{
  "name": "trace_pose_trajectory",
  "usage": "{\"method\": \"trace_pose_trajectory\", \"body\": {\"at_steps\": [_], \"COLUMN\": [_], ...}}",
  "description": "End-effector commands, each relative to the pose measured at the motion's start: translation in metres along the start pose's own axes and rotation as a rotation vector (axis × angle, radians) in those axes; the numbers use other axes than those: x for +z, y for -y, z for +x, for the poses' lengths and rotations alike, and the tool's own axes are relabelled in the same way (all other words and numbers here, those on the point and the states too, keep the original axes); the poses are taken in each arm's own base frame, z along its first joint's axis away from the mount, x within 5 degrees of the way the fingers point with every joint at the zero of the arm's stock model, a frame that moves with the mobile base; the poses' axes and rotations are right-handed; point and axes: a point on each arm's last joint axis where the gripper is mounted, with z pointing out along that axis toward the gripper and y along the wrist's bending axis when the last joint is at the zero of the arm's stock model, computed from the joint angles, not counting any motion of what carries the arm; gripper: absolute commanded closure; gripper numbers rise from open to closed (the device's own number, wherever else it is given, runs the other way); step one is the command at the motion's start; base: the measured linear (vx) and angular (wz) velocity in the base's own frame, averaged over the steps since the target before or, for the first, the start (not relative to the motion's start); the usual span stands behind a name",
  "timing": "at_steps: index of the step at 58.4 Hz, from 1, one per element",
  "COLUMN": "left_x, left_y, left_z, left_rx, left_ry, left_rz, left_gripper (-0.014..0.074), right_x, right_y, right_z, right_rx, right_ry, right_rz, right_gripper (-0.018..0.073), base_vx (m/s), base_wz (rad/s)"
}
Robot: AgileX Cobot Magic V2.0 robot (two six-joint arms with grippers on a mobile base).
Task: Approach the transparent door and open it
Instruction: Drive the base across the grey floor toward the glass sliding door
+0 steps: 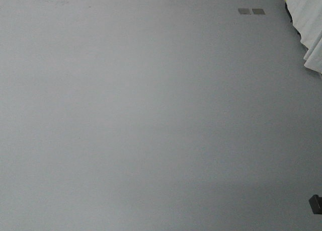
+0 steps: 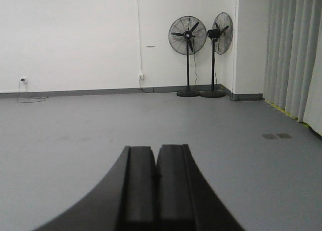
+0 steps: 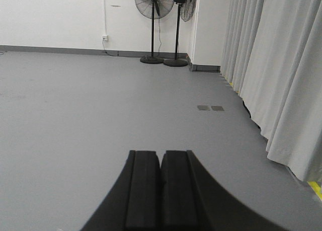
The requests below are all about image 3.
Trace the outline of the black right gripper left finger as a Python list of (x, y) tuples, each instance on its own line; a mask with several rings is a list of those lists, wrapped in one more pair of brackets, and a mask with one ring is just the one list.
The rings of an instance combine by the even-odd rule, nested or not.
[(159, 230), (160, 166), (154, 151), (131, 150), (113, 187), (83, 230)]

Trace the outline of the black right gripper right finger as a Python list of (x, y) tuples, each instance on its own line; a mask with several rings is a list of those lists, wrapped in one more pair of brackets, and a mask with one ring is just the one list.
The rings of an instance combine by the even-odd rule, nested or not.
[(163, 230), (283, 230), (223, 188), (190, 150), (162, 161)]

